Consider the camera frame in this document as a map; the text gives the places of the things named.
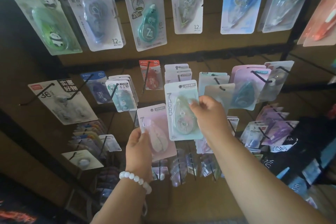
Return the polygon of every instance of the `panda sticker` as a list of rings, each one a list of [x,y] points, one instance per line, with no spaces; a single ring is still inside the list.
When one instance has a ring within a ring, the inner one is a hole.
[[[57,6],[56,0],[41,0],[41,1],[42,4],[47,8],[55,9]]]
[[[64,46],[63,39],[61,36],[55,32],[50,32],[49,39],[53,42],[56,47]]]

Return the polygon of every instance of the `teal correction tape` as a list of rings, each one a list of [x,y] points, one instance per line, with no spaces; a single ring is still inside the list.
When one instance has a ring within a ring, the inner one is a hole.
[[[145,42],[152,42],[158,33],[158,12],[156,5],[151,5],[145,14],[143,21],[139,27],[139,36]]]

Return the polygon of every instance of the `person's right hand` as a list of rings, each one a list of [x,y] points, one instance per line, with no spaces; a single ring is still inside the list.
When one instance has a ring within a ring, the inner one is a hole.
[[[232,136],[223,106],[212,97],[200,96],[199,104],[191,103],[190,109],[210,147],[218,138]]]

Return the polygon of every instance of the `mint green package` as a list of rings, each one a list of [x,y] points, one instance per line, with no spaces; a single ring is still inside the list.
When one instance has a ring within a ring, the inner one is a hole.
[[[15,0],[51,55],[82,49],[58,0]]]

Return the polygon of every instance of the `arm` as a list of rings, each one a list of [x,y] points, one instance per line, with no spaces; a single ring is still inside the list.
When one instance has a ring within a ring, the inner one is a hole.
[[[199,105],[194,102],[190,108],[250,224],[330,223],[232,136],[220,103],[201,96]]]
[[[146,182],[152,180],[152,152],[149,136],[133,130],[126,146],[126,171],[138,175]],[[91,224],[140,223],[146,190],[128,178],[121,179]]]

